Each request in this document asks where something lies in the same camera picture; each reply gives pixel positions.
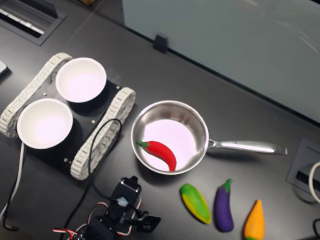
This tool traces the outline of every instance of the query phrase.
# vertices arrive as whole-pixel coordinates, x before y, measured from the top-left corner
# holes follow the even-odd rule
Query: orange pepper
[[[265,218],[261,200],[257,200],[244,226],[246,240],[263,240]]]

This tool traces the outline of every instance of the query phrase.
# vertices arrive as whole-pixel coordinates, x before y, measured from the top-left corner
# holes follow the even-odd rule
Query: desk surface
[[[65,21],[37,46],[0,27],[1,60],[12,74],[0,81],[0,112],[55,53],[91,57],[112,68],[121,85],[137,93],[136,105],[124,124],[122,138],[104,162],[97,186],[111,194],[121,177],[136,175],[142,186],[142,209],[162,217],[152,234],[132,232],[126,239],[241,239],[244,221],[255,200],[262,199],[266,240],[298,240],[311,236],[318,205],[299,200],[286,182],[300,139],[320,143],[320,129],[174,55],[155,51],[133,33],[92,14],[79,4],[61,0]],[[178,100],[198,110],[215,140],[257,140],[288,147],[287,156],[209,152],[192,171],[161,176],[142,166],[131,149],[130,129],[137,114],[160,100]],[[20,143],[0,135],[0,206],[4,206],[16,177]],[[83,193],[75,182],[45,163],[27,157],[22,181],[10,207],[10,220],[35,239],[58,239],[61,227]],[[218,186],[232,178],[231,211],[235,228],[219,233],[195,221],[181,203],[179,188],[190,183],[207,200],[210,210]],[[70,224],[84,223],[101,199],[91,190]]]

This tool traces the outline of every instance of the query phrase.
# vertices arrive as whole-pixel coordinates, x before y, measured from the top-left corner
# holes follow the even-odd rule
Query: saucepan handle
[[[288,154],[288,150],[285,146],[279,146],[263,141],[214,141],[209,139],[208,149],[210,148],[234,149],[260,154]]]

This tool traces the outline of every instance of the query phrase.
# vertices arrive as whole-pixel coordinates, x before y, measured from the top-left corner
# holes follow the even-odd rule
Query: purple eggplant
[[[228,179],[225,184],[221,185],[215,195],[214,201],[214,221],[220,232],[227,233],[234,229],[234,221],[230,209],[230,184]]]

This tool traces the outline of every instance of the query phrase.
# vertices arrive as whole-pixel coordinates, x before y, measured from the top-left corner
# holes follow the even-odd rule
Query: red chili pepper
[[[166,145],[158,141],[136,141],[143,149],[157,158],[160,158],[169,166],[169,171],[173,172],[177,166],[177,160],[174,153]]]

